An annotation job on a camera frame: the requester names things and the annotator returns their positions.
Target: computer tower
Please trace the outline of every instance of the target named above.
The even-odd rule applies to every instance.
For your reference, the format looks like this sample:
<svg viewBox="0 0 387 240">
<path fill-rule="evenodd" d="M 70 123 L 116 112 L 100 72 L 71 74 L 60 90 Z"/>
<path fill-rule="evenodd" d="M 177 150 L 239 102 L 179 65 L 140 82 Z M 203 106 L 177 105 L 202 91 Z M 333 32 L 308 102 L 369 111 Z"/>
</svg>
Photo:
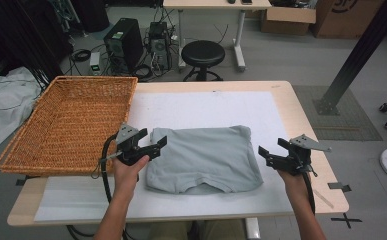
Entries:
<svg viewBox="0 0 387 240">
<path fill-rule="evenodd" d="M 149 28 L 149 49 L 154 69 L 169 70 L 171 56 L 169 52 L 169 34 L 166 22 L 151 22 Z"/>
<path fill-rule="evenodd" d="M 143 55 L 137 19 L 121 18 L 103 39 L 114 73 L 131 73 Z"/>
</svg>

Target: metal bracket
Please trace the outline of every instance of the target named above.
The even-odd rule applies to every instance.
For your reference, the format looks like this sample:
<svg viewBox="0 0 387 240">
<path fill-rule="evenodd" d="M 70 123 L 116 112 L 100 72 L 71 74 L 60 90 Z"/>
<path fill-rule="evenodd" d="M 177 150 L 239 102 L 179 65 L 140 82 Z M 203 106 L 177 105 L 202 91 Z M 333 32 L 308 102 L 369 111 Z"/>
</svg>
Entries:
<svg viewBox="0 0 387 240">
<path fill-rule="evenodd" d="M 323 152 L 331 152 L 331 147 L 327 147 L 319 142 L 316 142 L 311 138 L 307 137 L 305 134 L 302 134 L 299 137 L 290 139 L 290 143 L 305 149 L 314 149 L 314 150 L 319 150 Z"/>
<path fill-rule="evenodd" d="M 127 139 L 134 137 L 138 133 L 139 130 L 137 128 L 133 128 L 126 123 L 122 123 L 121 127 L 119 128 L 118 135 L 116 136 L 116 144 L 120 144 Z"/>
</svg>

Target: black pole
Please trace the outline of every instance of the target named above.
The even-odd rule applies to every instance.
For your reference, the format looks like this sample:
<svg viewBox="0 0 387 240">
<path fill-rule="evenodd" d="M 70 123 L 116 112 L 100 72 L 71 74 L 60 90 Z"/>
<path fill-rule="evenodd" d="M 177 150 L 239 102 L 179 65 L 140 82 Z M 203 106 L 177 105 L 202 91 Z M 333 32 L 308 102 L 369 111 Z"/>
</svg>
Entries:
<svg viewBox="0 0 387 240">
<path fill-rule="evenodd" d="M 386 34 L 387 0 L 384 1 L 370 25 L 368 25 L 323 98 L 317 101 L 316 108 L 318 114 L 333 114 L 340 98 L 380 45 Z"/>
</svg>

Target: white board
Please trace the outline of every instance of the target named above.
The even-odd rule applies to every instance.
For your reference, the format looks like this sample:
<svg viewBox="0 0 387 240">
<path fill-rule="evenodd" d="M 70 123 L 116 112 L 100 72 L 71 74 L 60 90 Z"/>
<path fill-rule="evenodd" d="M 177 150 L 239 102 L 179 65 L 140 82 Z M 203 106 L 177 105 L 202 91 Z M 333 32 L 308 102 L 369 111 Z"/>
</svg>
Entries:
<svg viewBox="0 0 387 240">
<path fill-rule="evenodd" d="M 272 154 L 287 155 L 277 145 L 278 138 L 288 139 L 271 93 L 136 93 L 128 123 L 139 129 L 147 128 L 149 133 L 155 127 L 250 127 L 253 150 L 264 179 L 259 188 L 250 192 L 173 195 L 150 191 L 142 170 L 128 221 L 253 217 L 292 212 L 283 181 L 258 155 L 259 145 Z M 149 141 L 147 136 L 139 145 L 149 145 Z M 111 191 L 113 181 L 109 178 Z M 102 179 L 50 177 L 35 221 L 100 221 L 107 206 Z"/>
</svg>

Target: gray t-shirt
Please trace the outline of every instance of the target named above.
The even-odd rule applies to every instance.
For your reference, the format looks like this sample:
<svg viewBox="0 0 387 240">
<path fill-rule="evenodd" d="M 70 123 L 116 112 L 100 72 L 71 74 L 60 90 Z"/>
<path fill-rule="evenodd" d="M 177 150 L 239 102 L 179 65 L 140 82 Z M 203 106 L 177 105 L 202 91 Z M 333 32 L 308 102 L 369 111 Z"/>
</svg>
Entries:
<svg viewBox="0 0 387 240">
<path fill-rule="evenodd" d="M 169 193 L 183 193 L 200 184 L 223 192 L 245 192 L 262 184 L 250 142 L 250 129 L 155 128 L 152 143 L 168 137 L 161 156 L 147 167 L 147 185 Z"/>
</svg>

